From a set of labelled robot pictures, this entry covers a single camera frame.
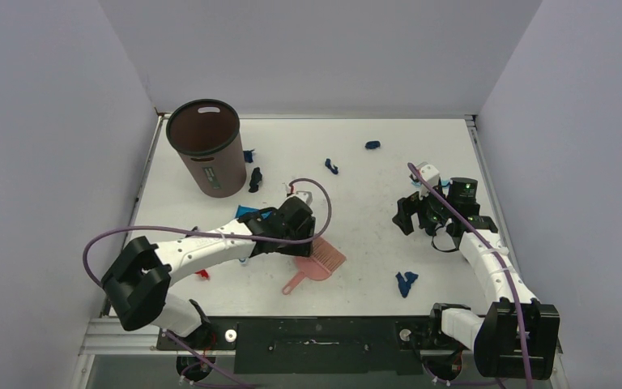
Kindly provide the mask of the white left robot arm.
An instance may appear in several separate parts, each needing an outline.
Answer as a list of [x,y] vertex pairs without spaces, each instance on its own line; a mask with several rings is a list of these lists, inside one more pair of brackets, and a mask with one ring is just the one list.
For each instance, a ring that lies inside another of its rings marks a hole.
[[174,241],[132,239],[101,279],[101,287],[126,331],[147,325],[177,335],[191,349],[209,338],[207,317],[194,300],[170,288],[197,271],[260,254],[307,255],[315,218],[307,191],[289,195],[278,208],[251,212],[224,226]]

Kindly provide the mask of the blue dustpan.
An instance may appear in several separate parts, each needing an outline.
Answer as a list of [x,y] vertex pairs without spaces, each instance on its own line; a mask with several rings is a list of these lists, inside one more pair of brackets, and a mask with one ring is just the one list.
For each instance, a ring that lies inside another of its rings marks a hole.
[[236,209],[235,218],[240,219],[249,213],[253,213],[256,215],[260,215],[261,218],[266,219],[270,213],[274,210],[272,207],[267,207],[263,209],[258,209],[254,207],[246,207],[243,205],[239,205]]

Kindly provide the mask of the dark scrap beside bin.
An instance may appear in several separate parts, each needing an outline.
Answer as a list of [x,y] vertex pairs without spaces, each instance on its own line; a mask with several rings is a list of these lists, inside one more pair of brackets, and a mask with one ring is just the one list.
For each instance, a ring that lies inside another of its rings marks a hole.
[[251,172],[250,180],[249,180],[249,193],[257,193],[259,191],[260,185],[262,183],[262,172],[259,167],[256,167]]

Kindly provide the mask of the blue scrap table centre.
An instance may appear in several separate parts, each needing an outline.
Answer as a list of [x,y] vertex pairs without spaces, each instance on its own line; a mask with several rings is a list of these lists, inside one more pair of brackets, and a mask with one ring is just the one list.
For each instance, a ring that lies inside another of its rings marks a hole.
[[339,174],[339,168],[331,162],[330,158],[326,158],[324,165],[334,175],[338,175]]

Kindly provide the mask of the aluminium front rail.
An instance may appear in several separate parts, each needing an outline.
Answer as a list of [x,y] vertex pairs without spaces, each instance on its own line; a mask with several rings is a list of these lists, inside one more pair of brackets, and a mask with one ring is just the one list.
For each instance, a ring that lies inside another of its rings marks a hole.
[[410,352],[408,330],[416,347],[429,352],[446,349],[442,341],[428,343],[431,320],[427,316],[349,317],[214,317],[206,329],[186,338],[186,348],[158,327],[125,331],[115,318],[93,319],[83,338],[84,354],[129,355],[149,352],[186,353],[187,348],[213,355],[246,353],[264,356],[309,355],[376,351]]

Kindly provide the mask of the brown waste bin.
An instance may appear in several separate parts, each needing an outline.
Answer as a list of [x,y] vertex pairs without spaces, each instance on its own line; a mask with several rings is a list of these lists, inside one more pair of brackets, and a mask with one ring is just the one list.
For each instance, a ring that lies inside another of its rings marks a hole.
[[214,99],[185,103],[171,114],[166,137],[205,195],[227,198],[245,185],[241,122],[231,105]]

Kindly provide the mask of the dark blue scrap far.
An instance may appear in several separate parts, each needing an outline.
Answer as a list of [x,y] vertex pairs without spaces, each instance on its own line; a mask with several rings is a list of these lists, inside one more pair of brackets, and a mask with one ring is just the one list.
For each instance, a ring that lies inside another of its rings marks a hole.
[[377,140],[373,140],[373,141],[368,141],[365,145],[364,148],[368,149],[368,150],[374,150],[377,149],[381,146],[381,142],[377,141]]

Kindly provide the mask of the blue scrap behind bin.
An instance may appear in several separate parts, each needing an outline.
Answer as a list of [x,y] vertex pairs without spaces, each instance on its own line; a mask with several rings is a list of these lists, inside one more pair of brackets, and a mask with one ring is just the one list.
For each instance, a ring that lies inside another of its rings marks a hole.
[[255,152],[254,149],[243,151],[244,159],[246,163],[253,163],[254,152]]

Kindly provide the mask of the red paper scrap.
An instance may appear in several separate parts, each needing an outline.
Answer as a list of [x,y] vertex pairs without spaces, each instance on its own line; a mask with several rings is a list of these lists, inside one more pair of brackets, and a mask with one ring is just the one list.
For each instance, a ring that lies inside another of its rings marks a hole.
[[200,271],[196,271],[195,275],[199,276],[202,280],[209,280],[210,279],[210,274],[205,269],[202,269]]

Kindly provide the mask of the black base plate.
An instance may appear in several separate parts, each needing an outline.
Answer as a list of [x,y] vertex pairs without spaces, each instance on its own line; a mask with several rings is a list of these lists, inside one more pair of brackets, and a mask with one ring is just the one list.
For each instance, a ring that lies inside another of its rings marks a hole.
[[460,361],[463,346],[427,316],[213,317],[186,342],[230,359],[235,374],[421,374],[425,361]]

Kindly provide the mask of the pink hand brush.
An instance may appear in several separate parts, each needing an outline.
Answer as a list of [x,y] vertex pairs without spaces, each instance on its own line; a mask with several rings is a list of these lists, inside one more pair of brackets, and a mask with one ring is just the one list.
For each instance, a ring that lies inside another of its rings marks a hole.
[[294,259],[297,272],[283,286],[283,295],[289,295],[303,280],[323,281],[342,266],[347,257],[325,238],[319,237],[312,243],[312,254],[309,257]]

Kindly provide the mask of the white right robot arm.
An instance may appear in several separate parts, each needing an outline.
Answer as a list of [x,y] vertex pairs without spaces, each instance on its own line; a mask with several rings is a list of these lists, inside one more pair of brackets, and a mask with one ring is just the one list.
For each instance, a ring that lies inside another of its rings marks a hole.
[[[485,315],[462,304],[436,303],[413,346],[451,348],[448,357],[427,360],[436,379],[448,381],[461,369],[460,355],[471,351],[475,368],[486,378],[548,380],[552,376],[560,315],[526,286],[509,259],[493,218],[480,213],[478,182],[456,177],[448,183],[439,173],[412,175],[420,190],[397,202],[393,222],[409,235],[418,227],[430,237],[445,231],[472,268],[489,304]],[[414,224],[412,217],[418,217]]]

